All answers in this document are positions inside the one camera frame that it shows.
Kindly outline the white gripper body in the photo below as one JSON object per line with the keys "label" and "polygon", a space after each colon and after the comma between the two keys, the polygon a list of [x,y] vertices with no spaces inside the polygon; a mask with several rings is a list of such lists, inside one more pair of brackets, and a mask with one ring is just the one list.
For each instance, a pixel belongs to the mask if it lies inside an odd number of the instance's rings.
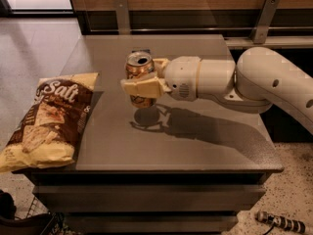
{"label": "white gripper body", "polygon": [[169,62],[164,79],[170,88],[169,95],[178,101],[197,99],[197,74],[201,59],[183,56]]}

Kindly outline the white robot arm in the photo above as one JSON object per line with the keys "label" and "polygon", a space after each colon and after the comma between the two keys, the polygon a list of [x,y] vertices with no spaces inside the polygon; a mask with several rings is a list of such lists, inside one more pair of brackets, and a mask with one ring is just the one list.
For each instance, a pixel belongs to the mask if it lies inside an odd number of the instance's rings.
{"label": "white robot arm", "polygon": [[271,49],[249,48],[237,61],[197,56],[154,59],[148,53],[134,52],[126,64],[141,68],[141,60],[153,62],[155,69],[120,81],[130,96],[205,99],[250,114],[264,113],[275,105],[313,133],[313,77]]}

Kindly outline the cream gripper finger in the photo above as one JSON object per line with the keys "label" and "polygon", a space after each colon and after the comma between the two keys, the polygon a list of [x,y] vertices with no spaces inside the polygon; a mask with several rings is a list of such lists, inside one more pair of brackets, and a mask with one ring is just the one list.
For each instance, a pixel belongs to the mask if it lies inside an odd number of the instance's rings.
{"label": "cream gripper finger", "polygon": [[145,79],[122,79],[120,84],[126,94],[143,98],[157,99],[171,91],[165,80],[156,76]]}
{"label": "cream gripper finger", "polygon": [[156,58],[154,59],[155,72],[158,77],[164,77],[164,71],[169,64],[169,60],[166,58]]}

